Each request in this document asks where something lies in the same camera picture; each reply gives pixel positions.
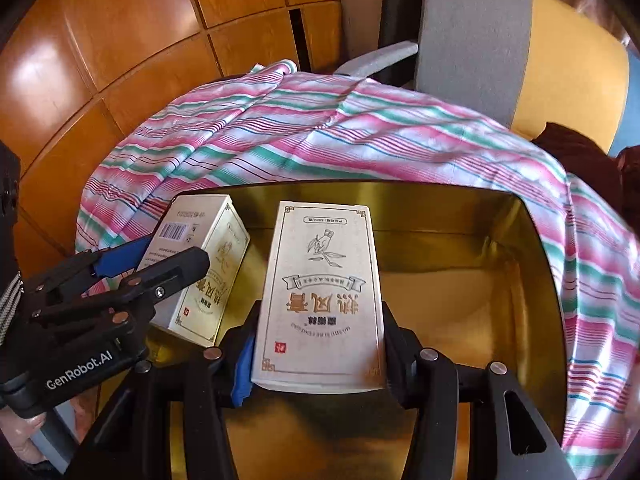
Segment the left hand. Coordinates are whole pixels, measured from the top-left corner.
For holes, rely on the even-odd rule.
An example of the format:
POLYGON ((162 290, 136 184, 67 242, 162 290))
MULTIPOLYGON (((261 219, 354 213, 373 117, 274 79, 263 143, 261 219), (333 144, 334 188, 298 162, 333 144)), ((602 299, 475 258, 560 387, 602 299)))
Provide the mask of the left hand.
POLYGON ((21 418, 8 406, 0 411, 0 427, 15 455, 25 463, 39 464, 46 458, 32 442, 32 436, 46 421, 45 414, 21 418))

